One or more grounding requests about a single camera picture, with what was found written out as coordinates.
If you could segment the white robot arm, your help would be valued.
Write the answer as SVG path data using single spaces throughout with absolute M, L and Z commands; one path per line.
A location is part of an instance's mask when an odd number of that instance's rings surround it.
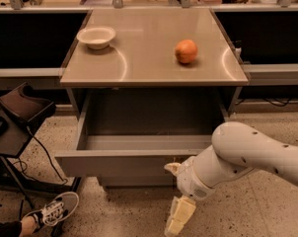
M 194 214 L 196 203 L 225 182 L 264 170 L 298 187 L 298 147 L 228 121 L 213 131 L 209 147 L 182 163 L 169 163 L 165 169 L 177 178 L 182 193 L 173 198 L 165 228 L 167 237 L 176 237 Z

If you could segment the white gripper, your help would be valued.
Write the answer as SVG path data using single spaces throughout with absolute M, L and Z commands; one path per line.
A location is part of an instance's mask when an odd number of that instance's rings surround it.
M 164 234 L 166 237 L 177 237 L 196 209 L 196 202 L 204 200 L 215 193 L 215 190 L 205 185 L 193 169 L 195 156 L 190 156 L 182 164 L 168 163 L 164 169 L 177 176 L 177 187 L 183 194 L 174 197 L 171 204 Z

